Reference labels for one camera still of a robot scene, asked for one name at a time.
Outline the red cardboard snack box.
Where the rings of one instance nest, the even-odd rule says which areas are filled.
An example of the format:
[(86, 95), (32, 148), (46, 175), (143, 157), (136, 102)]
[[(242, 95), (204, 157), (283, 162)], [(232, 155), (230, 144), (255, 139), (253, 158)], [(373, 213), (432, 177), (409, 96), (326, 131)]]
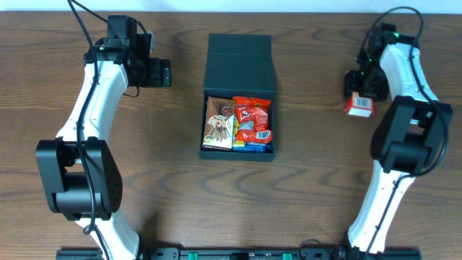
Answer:
[(360, 97), (358, 92), (353, 92), (346, 103), (346, 113), (348, 116), (370, 118), (375, 115), (373, 99)]

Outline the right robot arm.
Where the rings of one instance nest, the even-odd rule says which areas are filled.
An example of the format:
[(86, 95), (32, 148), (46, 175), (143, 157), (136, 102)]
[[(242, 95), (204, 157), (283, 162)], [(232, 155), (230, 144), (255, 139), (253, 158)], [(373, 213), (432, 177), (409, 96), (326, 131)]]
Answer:
[(394, 24), (381, 23), (367, 33), (356, 57), (359, 68), (344, 76), (351, 116), (369, 118), (376, 102), (391, 99), (372, 136), (372, 180), (347, 232), (349, 257), (412, 255), (390, 252), (385, 237), (406, 190), (442, 157), (453, 114), (451, 106), (431, 91), (419, 56), (417, 37), (398, 33)]

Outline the brown Pocky box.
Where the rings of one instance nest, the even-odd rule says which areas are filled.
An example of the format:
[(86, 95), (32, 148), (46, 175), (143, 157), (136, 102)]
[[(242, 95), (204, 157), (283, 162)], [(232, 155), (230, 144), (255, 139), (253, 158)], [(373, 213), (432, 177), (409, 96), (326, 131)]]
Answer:
[(235, 101), (209, 97), (206, 107), (204, 150), (231, 150), (235, 120)]

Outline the blue Oreo cookie pack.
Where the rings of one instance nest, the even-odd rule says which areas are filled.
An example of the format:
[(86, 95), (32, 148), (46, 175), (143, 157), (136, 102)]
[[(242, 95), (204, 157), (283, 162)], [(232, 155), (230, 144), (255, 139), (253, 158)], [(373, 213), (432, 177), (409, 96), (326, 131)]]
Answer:
[(272, 149), (270, 144), (246, 142), (243, 146), (233, 147), (233, 152), (242, 153), (267, 153)]

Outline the red snack bag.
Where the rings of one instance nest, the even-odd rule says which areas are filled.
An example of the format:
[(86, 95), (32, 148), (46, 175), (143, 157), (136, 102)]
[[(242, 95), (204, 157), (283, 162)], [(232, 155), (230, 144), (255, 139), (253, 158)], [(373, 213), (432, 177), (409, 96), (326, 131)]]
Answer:
[(235, 116), (240, 127), (236, 140), (268, 144), (273, 139), (269, 128), (270, 100), (256, 97), (234, 96)]

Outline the yellow Hacks candy bag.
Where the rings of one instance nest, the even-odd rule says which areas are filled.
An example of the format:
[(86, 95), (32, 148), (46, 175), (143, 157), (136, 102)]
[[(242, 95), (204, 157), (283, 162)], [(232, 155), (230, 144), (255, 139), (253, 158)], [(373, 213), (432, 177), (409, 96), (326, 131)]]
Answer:
[(234, 123), (233, 123), (233, 135), (232, 135), (232, 149), (238, 148), (238, 147), (244, 147), (245, 142), (244, 141), (238, 141), (236, 140), (237, 132), (240, 127), (240, 123), (237, 119), (236, 116), (234, 116)]

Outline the black gift box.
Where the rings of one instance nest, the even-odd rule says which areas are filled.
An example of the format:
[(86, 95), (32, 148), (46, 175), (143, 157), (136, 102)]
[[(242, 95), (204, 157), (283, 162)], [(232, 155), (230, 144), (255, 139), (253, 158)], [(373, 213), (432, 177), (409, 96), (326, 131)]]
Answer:
[(276, 78), (270, 35), (209, 34), (202, 123), (208, 98), (270, 100), (269, 129), (276, 132)]

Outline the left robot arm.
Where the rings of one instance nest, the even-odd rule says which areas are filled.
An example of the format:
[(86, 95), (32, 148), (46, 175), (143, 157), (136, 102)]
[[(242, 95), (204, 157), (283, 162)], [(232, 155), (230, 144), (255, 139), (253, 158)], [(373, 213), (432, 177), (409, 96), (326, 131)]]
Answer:
[(170, 86), (170, 62), (152, 58), (150, 45), (96, 45), (84, 57), (84, 81), (67, 122), (35, 154), (50, 210), (80, 225), (99, 250), (65, 257), (150, 259), (120, 206), (123, 182), (108, 139), (118, 103), (131, 86)]

